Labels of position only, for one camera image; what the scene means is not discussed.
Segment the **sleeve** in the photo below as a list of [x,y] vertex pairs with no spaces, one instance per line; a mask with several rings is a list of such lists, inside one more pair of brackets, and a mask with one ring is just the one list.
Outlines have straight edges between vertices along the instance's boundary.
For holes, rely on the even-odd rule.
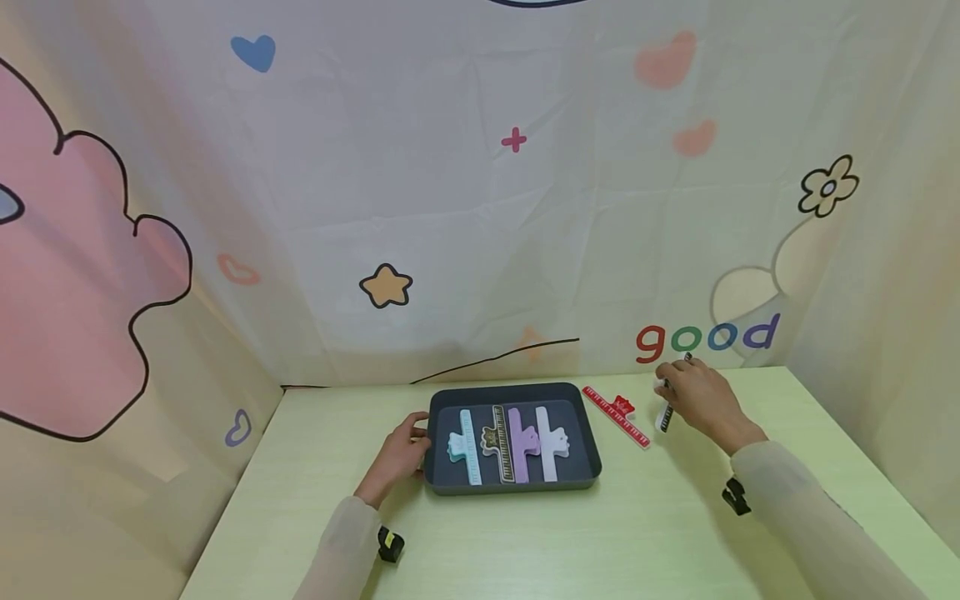
[[926,598],[782,445],[750,444],[731,464],[756,518],[793,556],[815,597]]
[[380,519],[363,500],[345,498],[320,537],[320,547],[294,600],[357,600],[370,577]]

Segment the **purple heart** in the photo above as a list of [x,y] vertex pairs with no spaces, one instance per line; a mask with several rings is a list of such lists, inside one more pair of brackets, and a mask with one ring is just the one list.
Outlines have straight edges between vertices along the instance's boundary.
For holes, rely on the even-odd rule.
[[231,448],[238,446],[250,436],[251,431],[250,416],[247,415],[247,411],[241,408],[233,417],[233,427],[227,432],[224,444]]

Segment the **hand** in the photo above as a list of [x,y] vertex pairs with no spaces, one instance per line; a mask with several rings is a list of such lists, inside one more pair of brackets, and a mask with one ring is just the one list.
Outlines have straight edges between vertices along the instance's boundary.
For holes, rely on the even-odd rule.
[[743,414],[727,379],[699,358],[663,363],[657,367],[657,377],[670,381],[669,388],[656,389],[657,395],[728,456],[767,440],[763,430]]
[[426,430],[416,424],[427,417],[427,413],[411,413],[387,436],[353,495],[380,510],[380,504],[397,481],[414,474],[423,475],[420,463],[430,447],[430,440],[426,437]]

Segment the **table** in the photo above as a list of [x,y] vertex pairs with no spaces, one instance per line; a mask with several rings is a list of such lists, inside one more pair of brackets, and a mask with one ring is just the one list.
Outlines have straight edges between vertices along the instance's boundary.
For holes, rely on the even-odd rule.
[[[960,559],[787,369],[724,375],[747,414],[816,473],[930,598],[957,597]],[[589,490],[438,497],[402,485],[381,514],[406,549],[399,565],[377,563],[364,598],[810,597],[763,526],[721,499],[727,458],[680,418],[668,435],[654,435],[661,404],[652,375],[567,380],[607,399],[627,397],[650,449],[587,401],[604,464]],[[291,598],[327,518],[384,435],[441,389],[511,383],[520,382],[287,392],[181,600]]]

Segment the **tray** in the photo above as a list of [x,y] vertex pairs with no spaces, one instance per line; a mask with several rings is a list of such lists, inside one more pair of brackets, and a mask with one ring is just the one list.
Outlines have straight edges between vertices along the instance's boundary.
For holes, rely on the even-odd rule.
[[[503,406],[504,414],[511,408],[517,408],[522,427],[525,429],[533,426],[534,430],[537,430],[537,407],[546,407],[550,429],[564,429],[570,444],[569,456],[555,458],[558,479],[556,482],[543,480],[543,462],[540,456],[527,455],[525,458],[529,483],[501,483],[497,456],[484,456],[481,449],[483,428],[493,427],[494,405]],[[461,433],[460,411],[463,409],[470,411],[473,421],[473,439],[483,479],[479,486],[469,483],[466,461],[451,462],[447,454],[450,433]],[[580,390],[571,383],[538,383],[437,392],[430,400],[427,436],[432,445],[423,462],[424,479],[438,495],[581,490],[593,485],[603,468]]]

